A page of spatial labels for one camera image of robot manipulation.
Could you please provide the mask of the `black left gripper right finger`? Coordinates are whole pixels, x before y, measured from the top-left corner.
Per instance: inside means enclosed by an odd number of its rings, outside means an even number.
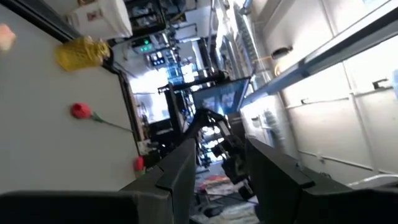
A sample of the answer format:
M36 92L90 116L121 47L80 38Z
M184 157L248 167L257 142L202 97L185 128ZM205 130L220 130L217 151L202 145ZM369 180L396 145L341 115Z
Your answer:
M257 139L246 140L246 165L265 224L294 224L303 189L314 181L298 160Z

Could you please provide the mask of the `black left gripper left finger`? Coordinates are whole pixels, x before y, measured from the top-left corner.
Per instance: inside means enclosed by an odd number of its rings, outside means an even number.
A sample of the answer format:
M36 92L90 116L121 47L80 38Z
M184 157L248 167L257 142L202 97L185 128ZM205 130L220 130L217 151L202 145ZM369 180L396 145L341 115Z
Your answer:
M121 190L133 197L139 224L189 224L196 171L195 140L187 139Z

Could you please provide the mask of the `red artificial tulip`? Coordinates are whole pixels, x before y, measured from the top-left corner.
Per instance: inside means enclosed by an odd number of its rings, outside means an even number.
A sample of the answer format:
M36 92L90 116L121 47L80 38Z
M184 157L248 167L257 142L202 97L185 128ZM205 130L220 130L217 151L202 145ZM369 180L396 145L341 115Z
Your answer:
M146 167L144 165L144 157L143 156L138 156L135 158L133 162L133 168L134 168L134 173L136 177L139 177L146 172Z
M123 129L125 131L128 131L130 133L133 133L133 131L129 128L125 128L122 126L119 126L117 124L110 123L103 118L101 118L96 112L94 112L86 103L74 103L70 106L70 114L76 118L76 119L90 119L92 121L96 121L98 123L103 123L107 124L109 126Z

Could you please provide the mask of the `yellow glass vase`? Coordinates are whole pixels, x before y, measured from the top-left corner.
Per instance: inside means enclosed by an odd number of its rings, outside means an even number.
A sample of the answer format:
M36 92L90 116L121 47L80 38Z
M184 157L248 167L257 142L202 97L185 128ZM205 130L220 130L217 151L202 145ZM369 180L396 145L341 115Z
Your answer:
M73 39L55 48L57 63L68 72L100 67L110 56L108 44L101 39L92 39L90 36Z

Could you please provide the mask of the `white plastic bin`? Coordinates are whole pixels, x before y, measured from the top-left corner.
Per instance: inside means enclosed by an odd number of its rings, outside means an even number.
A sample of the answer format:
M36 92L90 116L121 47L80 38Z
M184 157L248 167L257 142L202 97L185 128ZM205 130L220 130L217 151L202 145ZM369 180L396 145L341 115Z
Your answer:
M96 0L76 8L66 18L77 32L93 39L109 40L133 35L123 0Z

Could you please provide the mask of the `cream artificial tulip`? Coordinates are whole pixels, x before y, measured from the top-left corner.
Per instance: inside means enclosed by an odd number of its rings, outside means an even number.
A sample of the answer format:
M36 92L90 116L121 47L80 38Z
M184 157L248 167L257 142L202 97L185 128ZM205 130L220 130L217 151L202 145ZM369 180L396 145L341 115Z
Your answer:
M16 39L15 33L6 24L0 24L0 52L11 49Z

